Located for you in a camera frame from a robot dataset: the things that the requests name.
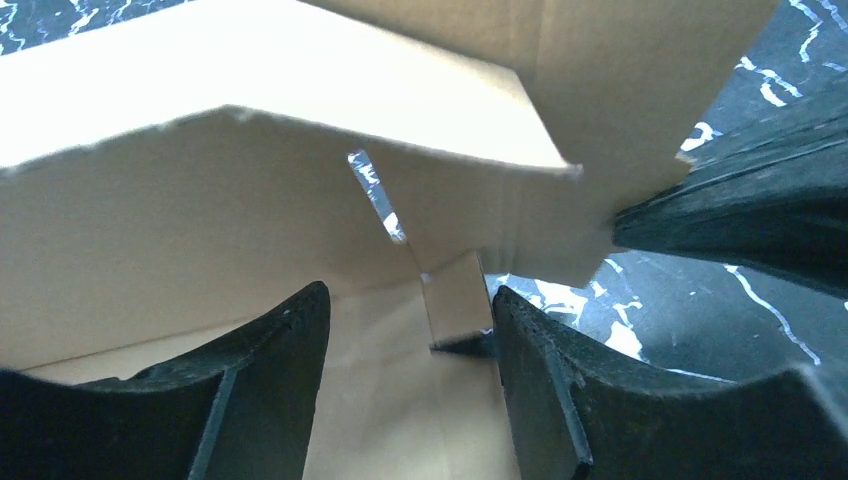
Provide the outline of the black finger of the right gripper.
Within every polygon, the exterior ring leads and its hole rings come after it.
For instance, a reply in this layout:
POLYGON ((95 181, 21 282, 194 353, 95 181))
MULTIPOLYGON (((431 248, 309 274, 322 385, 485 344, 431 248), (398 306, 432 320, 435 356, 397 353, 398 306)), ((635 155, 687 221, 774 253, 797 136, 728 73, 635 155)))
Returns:
POLYGON ((616 246, 746 266, 846 297, 846 74, 693 153, 680 185, 618 214, 616 246))

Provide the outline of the brown cardboard box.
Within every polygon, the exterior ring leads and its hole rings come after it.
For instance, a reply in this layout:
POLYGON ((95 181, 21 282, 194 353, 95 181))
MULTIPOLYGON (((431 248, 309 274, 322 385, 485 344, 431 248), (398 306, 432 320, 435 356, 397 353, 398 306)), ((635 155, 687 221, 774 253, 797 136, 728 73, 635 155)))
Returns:
POLYGON ((484 278, 584 286, 774 1, 192 1, 1 59, 1 373, 331 296, 299 479, 516 479, 484 278))

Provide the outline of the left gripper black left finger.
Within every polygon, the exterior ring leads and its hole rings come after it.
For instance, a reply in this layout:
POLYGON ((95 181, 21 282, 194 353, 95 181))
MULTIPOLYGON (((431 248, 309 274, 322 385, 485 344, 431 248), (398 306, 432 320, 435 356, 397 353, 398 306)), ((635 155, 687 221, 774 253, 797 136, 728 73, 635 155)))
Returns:
POLYGON ((5 479, 299 479, 328 346, 315 281, 128 379, 1 373, 5 479))

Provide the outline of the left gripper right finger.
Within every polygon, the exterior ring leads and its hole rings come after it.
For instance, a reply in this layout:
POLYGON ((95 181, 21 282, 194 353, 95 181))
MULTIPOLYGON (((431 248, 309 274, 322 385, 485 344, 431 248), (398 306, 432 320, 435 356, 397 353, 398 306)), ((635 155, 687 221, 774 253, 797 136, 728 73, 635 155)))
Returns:
POLYGON ((843 479, 847 369, 722 382, 626 356, 507 287, 494 333, 524 479, 843 479))

